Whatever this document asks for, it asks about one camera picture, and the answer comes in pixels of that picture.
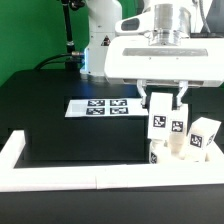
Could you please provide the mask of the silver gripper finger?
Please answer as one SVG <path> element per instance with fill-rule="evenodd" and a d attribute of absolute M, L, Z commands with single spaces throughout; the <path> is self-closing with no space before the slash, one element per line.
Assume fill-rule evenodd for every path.
<path fill-rule="evenodd" d="M 141 105 L 143 108 L 147 107 L 147 94 L 146 94 L 146 81 L 138 80 L 137 81 L 137 90 L 141 96 Z"/>
<path fill-rule="evenodd" d="M 178 110 L 182 106 L 182 98 L 188 90 L 188 82 L 180 81 L 178 84 L 178 93 L 174 98 L 173 106 L 175 110 Z"/>

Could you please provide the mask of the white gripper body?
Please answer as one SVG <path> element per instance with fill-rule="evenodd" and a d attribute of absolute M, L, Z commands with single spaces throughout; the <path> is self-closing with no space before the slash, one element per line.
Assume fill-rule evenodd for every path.
<path fill-rule="evenodd" d="M 179 46 L 149 45 L 142 36 L 116 37 L 108 47 L 105 76 L 111 83 L 219 87 L 224 82 L 224 38 L 182 39 Z"/>

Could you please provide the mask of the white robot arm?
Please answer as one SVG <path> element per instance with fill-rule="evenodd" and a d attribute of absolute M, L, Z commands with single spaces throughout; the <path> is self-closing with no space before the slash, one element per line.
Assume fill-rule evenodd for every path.
<path fill-rule="evenodd" d="M 224 84 L 224 37 L 207 16 L 213 0 L 143 0 L 140 14 L 124 19 L 118 0 L 86 0 L 90 40 L 85 79 L 134 84 L 147 103 L 149 85 L 179 89 Z"/>

